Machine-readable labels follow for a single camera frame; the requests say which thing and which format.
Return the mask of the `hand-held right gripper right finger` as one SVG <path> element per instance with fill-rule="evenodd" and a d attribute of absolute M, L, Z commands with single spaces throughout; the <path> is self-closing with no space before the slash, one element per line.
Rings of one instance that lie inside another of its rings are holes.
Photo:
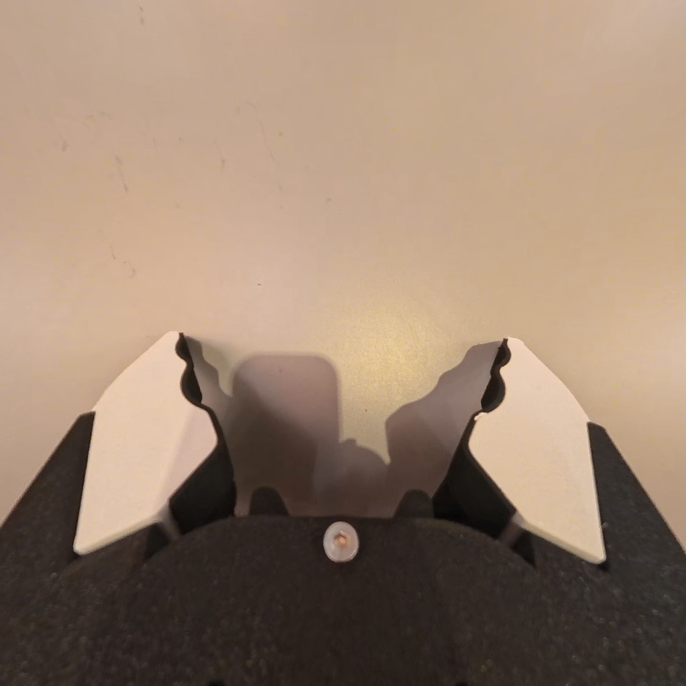
<path fill-rule="evenodd" d="M 434 514 L 509 547 L 537 536 L 604 564 L 588 425 L 565 384 L 521 340 L 504 338 L 433 496 Z"/>

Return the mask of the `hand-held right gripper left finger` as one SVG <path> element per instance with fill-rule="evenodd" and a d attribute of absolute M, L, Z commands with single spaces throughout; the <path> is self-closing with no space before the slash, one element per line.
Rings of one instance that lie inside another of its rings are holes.
<path fill-rule="evenodd" d="M 234 515 L 227 442 L 203 402 L 183 333 L 156 341 L 110 384 L 93 413 L 76 554 L 150 526 L 174 538 Z"/>

